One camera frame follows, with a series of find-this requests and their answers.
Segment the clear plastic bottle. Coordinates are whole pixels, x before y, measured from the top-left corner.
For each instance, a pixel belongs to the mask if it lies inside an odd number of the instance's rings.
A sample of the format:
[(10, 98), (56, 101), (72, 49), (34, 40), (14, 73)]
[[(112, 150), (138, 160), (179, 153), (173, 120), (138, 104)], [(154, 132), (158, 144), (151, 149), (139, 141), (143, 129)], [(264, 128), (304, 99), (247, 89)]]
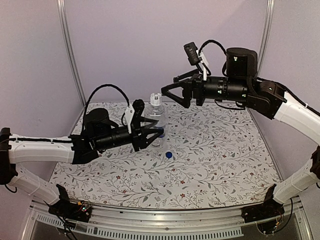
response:
[(155, 139), (151, 146), (154, 148), (162, 148), (165, 144), (165, 137), (167, 133), (167, 110), (162, 103), (161, 93), (151, 93), (149, 98), (149, 104), (144, 110), (144, 116), (148, 119), (157, 120), (157, 124), (154, 129), (163, 130), (163, 133)]

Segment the blue bottle cap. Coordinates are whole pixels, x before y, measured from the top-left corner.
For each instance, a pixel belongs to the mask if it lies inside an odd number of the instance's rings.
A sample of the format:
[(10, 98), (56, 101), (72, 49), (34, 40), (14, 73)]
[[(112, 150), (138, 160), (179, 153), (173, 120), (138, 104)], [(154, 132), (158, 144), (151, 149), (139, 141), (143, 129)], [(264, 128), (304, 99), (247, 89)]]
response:
[(171, 158), (173, 157), (173, 154), (172, 154), (172, 152), (167, 151), (167, 152), (165, 153), (165, 156), (166, 156), (166, 158), (171, 159)]

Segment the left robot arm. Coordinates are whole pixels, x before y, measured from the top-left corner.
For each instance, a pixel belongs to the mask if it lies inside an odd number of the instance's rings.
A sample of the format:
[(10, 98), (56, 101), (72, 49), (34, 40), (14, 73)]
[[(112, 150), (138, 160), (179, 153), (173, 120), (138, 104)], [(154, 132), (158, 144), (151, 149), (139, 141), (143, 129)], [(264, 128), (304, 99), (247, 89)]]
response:
[(24, 162), (61, 162), (84, 165), (102, 152), (131, 144), (134, 151), (146, 149), (164, 133), (157, 120), (141, 116), (142, 110), (128, 107), (125, 126), (110, 120), (105, 108), (96, 108), (83, 116), (80, 134), (58, 138), (35, 138), (12, 134), (10, 128), (0, 131), (0, 183), (23, 190), (42, 199), (63, 216), (74, 213), (66, 189), (51, 184), (24, 168)]

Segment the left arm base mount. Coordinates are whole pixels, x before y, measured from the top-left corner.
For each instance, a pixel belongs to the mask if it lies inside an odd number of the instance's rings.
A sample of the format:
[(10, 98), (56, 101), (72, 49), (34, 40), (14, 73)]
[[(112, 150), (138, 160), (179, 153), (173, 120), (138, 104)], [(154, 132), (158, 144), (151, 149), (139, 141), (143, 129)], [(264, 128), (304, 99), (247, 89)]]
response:
[(92, 205), (84, 200), (77, 203), (70, 201), (67, 190), (56, 184), (59, 191), (59, 199), (55, 204), (50, 204), (48, 212), (61, 218), (88, 223), (92, 214)]

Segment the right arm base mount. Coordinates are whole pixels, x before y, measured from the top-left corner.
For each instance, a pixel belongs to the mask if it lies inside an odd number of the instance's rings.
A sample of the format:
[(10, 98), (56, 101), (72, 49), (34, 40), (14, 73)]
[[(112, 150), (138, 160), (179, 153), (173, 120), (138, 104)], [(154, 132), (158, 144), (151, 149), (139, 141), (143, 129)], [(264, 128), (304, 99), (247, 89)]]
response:
[(262, 203), (241, 208), (241, 217), (245, 223), (277, 217), (284, 213), (283, 204), (276, 202), (272, 196), (265, 196)]

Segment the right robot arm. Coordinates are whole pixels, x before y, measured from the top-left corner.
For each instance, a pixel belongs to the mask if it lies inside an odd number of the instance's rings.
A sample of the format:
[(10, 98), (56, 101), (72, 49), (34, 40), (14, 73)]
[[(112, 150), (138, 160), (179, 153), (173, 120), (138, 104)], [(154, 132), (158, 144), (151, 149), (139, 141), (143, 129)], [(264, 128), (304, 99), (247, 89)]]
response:
[(174, 78), (172, 84), (161, 88), (161, 93), (185, 108), (190, 107), (192, 99), (197, 106), (202, 106), (205, 99), (234, 101), (238, 107), (255, 110), (320, 142), (320, 114), (283, 84), (259, 78), (255, 51), (231, 47), (225, 56), (224, 77), (191, 71)]

